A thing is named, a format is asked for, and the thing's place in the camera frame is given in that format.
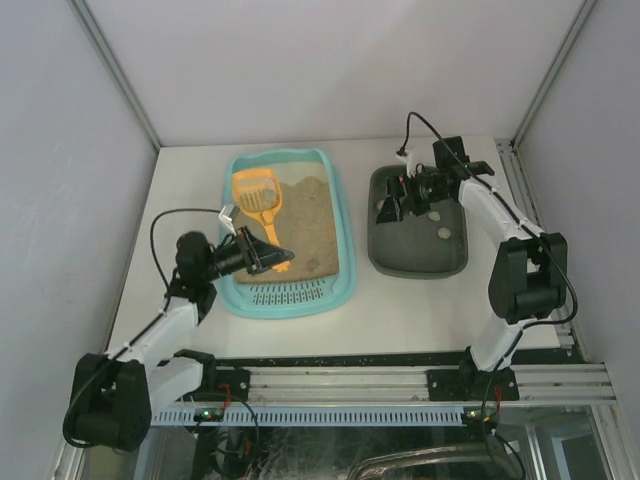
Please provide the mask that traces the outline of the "orange plastic litter scoop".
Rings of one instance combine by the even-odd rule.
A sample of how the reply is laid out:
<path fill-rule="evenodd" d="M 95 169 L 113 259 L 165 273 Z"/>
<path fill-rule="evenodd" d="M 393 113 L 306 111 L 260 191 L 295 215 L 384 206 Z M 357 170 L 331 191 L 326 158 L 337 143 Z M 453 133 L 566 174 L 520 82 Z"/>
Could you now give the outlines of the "orange plastic litter scoop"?
<path fill-rule="evenodd" d="M 275 172 L 266 167 L 238 171 L 232 174 L 231 186 L 234 203 L 264 228 L 271 244 L 279 246 L 275 217 L 282 208 L 282 193 Z M 275 191 L 277 201 L 267 203 L 263 197 L 264 190 Z"/>

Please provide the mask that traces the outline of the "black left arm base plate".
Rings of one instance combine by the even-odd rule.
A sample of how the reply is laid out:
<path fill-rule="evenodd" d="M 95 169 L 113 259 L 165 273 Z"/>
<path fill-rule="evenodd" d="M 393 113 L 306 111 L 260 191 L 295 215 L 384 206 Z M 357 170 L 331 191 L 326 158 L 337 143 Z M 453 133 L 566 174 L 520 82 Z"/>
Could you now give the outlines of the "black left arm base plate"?
<path fill-rule="evenodd" d="M 205 399 L 230 398 L 246 401 L 251 386 L 251 372 L 242 368 L 214 369 L 205 373 L 198 393 Z"/>

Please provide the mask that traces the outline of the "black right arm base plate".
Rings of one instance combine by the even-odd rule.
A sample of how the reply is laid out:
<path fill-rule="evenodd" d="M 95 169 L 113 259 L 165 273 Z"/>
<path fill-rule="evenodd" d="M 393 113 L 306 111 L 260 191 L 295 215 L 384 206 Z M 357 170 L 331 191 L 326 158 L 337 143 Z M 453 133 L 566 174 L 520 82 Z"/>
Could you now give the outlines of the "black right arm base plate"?
<path fill-rule="evenodd" d="M 463 373 L 460 369 L 430 369 L 426 372 L 429 399 L 435 402 L 517 401 L 520 393 L 512 369 L 496 373 Z"/>

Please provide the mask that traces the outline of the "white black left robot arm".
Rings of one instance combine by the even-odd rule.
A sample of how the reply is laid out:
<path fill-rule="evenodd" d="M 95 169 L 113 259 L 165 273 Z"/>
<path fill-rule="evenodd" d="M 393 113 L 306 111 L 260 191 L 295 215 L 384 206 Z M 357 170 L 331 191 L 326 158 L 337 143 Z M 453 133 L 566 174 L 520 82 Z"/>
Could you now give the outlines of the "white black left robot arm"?
<path fill-rule="evenodd" d="M 121 347 L 87 353 L 77 362 L 62 424 L 65 441 L 80 449 L 137 450 L 155 414 L 215 376 L 213 355 L 178 347 L 211 310 L 215 280 L 239 270 L 262 274 L 294 257 L 246 227 L 217 247 L 201 232 L 183 234 L 156 317 Z"/>

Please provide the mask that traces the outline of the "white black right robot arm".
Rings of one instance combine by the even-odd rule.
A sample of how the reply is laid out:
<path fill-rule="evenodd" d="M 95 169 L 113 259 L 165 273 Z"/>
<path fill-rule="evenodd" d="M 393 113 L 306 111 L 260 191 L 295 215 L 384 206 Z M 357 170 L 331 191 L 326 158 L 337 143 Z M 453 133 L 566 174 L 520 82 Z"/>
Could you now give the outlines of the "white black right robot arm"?
<path fill-rule="evenodd" d="M 567 241 L 511 205 L 494 169 L 485 161 L 471 160 L 462 138 L 440 139 L 432 148 L 432 167 L 415 160 L 405 146 L 397 150 L 405 167 L 386 179 L 375 221 L 401 222 L 453 200 L 480 223 L 496 250 L 488 284 L 492 315 L 471 344 L 469 356 L 477 372 L 503 370 L 524 332 L 550 324 L 552 312 L 574 292 L 567 276 Z"/>

